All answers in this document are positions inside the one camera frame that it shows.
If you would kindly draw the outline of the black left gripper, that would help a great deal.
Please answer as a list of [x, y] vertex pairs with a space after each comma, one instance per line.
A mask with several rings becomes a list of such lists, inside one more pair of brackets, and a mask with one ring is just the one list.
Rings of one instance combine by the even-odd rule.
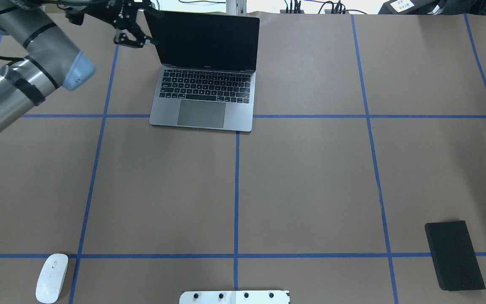
[[82, 25], [84, 15], [89, 15], [116, 29], [113, 42], [118, 46], [143, 48], [148, 44], [157, 46], [159, 40], [147, 36], [136, 23], [139, 11], [162, 19], [164, 13], [150, 0], [95, 0], [89, 5], [65, 5], [65, 16], [70, 23]]

